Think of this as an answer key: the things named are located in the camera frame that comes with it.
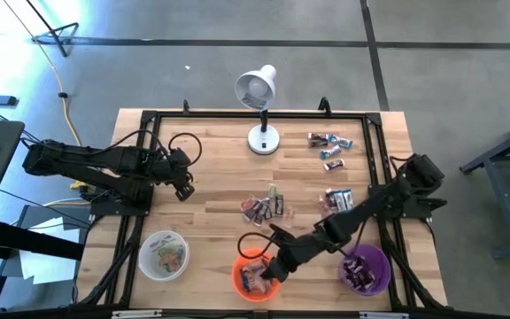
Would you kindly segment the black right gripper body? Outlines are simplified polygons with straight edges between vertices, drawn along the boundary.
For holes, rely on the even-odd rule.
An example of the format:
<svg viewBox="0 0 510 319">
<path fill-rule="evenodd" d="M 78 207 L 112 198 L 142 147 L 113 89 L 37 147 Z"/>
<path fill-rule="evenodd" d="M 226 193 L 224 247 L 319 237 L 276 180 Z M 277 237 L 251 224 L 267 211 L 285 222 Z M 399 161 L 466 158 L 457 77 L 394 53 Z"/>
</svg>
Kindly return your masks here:
<svg viewBox="0 0 510 319">
<path fill-rule="evenodd" d="M 291 243 L 281 245 L 272 261 L 277 263 L 278 268 L 286 270 L 288 277 L 320 253 L 321 241 L 316 237 L 296 237 Z"/>
</svg>

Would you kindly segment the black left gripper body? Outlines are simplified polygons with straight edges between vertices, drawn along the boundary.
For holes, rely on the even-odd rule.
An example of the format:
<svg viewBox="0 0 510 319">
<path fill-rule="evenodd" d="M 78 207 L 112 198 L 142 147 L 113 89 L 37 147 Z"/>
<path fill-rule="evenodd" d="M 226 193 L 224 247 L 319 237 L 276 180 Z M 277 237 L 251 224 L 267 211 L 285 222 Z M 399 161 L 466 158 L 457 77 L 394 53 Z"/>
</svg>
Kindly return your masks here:
<svg viewBox="0 0 510 319">
<path fill-rule="evenodd" d="M 181 148 L 170 149 L 166 155 L 166 173 L 163 183 L 172 184 L 176 188 L 190 186 L 188 166 L 191 160 Z"/>
</svg>

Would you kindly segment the orange plastic bucket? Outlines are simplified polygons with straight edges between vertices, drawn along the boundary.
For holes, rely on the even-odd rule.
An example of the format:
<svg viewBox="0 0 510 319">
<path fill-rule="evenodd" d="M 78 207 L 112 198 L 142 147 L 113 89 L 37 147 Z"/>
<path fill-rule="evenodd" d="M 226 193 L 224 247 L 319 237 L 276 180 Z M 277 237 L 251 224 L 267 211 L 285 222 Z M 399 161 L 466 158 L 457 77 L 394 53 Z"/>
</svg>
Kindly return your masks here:
<svg viewBox="0 0 510 319">
<path fill-rule="evenodd" d="M 239 256 L 233 265 L 232 271 L 231 271 L 231 277 L 232 277 L 232 283 L 234 285 L 234 288 L 236 289 L 236 292 L 245 300 L 248 300 L 250 302 L 264 302 L 272 299 L 275 294 L 280 290 L 281 284 L 275 279 L 270 280 L 273 284 L 273 289 L 270 293 L 263 294 L 261 292 L 253 292 L 252 290 L 250 292 L 246 292 L 241 284 L 241 277 L 240 275 L 244 275 L 246 272 L 243 272 L 241 270 L 242 266 L 248 262 L 251 261 L 264 261 L 267 265 L 270 262 L 270 257 L 267 253 L 263 253 L 259 257 L 255 259 L 247 259 L 243 256 Z"/>
</svg>

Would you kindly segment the purple plastic bucket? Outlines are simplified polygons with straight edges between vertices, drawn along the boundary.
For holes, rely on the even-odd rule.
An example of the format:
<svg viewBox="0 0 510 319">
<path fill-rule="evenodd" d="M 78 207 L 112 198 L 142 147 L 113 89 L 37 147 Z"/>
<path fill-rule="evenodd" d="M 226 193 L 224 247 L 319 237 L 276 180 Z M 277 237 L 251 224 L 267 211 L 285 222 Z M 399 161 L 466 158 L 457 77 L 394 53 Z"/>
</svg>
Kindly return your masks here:
<svg viewBox="0 0 510 319">
<path fill-rule="evenodd" d="M 390 264 L 381 249 L 377 246 L 369 244 L 359 244 L 357 247 L 351 247 L 346 250 L 349 258 L 344 257 L 338 266 L 338 277 L 340 280 L 352 291 L 361 296 L 375 296 L 380 294 L 387 289 L 391 280 Z M 354 272 L 346 272 L 343 269 L 343 261 L 360 259 L 362 261 L 362 267 L 369 267 L 374 274 L 375 283 L 369 289 L 356 289 L 349 285 L 345 279 L 347 275 L 357 276 L 358 278 L 364 276 L 358 276 Z"/>
</svg>

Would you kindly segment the white plastic bucket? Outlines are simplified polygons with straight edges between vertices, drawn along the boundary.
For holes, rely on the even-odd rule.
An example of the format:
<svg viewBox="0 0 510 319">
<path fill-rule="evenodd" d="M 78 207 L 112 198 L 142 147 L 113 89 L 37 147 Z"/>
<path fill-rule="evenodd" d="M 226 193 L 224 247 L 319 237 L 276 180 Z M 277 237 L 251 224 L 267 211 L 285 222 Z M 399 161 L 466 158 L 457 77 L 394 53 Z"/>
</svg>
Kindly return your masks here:
<svg viewBox="0 0 510 319">
<path fill-rule="evenodd" d="M 163 259 L 176 259 L 175 256 L 160 258 L 158 250 L 163 247 L 185 250 L 182 267 L 174 273 L 166 272 L 160 266 L 160 261 Z M 180 234 L 171 230 L 161 230 L 153 233 L 143 242 L 139 250 L 138 266 L 149 279 L 157 282 L 170 282 L 178 278 L 188 267 L 189 257 L 189 245 Z"/>
</svg>

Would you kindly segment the white desk lamp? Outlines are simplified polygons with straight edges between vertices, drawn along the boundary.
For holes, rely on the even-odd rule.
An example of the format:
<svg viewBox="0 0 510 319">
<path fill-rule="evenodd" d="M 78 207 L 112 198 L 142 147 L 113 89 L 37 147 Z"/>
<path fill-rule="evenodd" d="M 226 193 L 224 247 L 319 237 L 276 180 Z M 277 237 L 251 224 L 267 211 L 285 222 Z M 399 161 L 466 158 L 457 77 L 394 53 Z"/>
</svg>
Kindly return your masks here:
<svg viewBox="0 0 510 319">
<path fill-rule="evenodd" d="M 247 136 L 249 148 L 258 155 L 272 154 L 280 143 L 279 132 L 268 124 L 268 110 L 275 99 L 275 76 L 274 66 L 264 65 L 259 70 L 240 75 L 235 83 L 239 102 L 260 117 L 260 124 L 253 127 Z"/>
</svg>

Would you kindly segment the black crossbeam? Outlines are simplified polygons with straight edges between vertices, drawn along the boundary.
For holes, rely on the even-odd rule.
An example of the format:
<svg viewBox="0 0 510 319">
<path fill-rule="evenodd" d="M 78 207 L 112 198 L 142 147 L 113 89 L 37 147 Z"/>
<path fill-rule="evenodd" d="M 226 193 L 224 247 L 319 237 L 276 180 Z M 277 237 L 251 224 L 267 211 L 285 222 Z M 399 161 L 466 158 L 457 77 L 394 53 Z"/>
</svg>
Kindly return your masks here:
<svg viewBox="0 0 510 319">
<path fill-rule="evenodd" d="M 12 251 L 28 251 L 79 261 L 84 246 L 50 235 L 25 230 L 0 222 L 0 259 L 8 259 Z"/>
</svg>

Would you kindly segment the white paper sheets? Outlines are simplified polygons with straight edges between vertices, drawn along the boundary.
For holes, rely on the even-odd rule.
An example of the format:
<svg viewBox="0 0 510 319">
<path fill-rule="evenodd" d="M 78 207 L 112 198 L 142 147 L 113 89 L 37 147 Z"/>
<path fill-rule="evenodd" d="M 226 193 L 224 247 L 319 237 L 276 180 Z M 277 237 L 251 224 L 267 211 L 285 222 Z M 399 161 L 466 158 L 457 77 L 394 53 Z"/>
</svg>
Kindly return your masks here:
<svg viewBox="0 0 510 319">
<path fill-rule="evenodd" d="M 62 217 L 50 219 L 29 229 L 76 243 L 80 239 L 80 230 L 66 230 Z M 19 251 L 19 259 L 23 278 L 33 278 L 33 284 L 62 282 L 74 278 L 77 260 L 23 250 Z"/>
</svg>

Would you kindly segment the black tripod stand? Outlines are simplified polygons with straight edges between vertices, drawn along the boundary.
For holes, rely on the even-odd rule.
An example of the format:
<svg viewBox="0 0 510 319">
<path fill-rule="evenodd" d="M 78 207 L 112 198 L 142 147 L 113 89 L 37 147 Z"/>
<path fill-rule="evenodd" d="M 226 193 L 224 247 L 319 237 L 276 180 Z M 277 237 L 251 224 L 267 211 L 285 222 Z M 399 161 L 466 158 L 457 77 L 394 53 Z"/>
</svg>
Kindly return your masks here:
<svg viewBox="0 0 510 319">
<path fill-rule="evenodd" d="M 80 24 L 73 22 L 66 24 L 61 27 L 53 27 L 48 20 L 39 12 L 36 6 L 31 0 L 25 0 L 31 10 L 35 13 L 38 19 L 46 27 L 46 31 L 39 35 L 33 35 L 33 40 L 48 40 L 51 39 L 52 43 L 58 48 L 59 52 L 64 58 L 69 56 L 69 51 L 66 49 L 67 46 L 72 44 L 72 38 L 75 36 Z"/>
</svg>

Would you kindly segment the silver frame bracket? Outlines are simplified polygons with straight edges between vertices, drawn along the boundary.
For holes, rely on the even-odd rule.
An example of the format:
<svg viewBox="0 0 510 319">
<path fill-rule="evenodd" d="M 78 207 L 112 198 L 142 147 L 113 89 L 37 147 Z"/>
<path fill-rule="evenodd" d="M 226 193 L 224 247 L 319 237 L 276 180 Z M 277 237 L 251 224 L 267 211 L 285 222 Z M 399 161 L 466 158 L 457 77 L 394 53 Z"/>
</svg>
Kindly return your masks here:
<svg viewBox="0 0 510 319">
<path fill-rule="evenodd" d="M 359 312 L 359 319 L 410 319 L 407 313 Z"/>
<path fill-rule="evenodd" d="M 158 309 L 122 310 L 112 312 L 111 319 L 152 319 L 162 315 Z"/>
</svg>

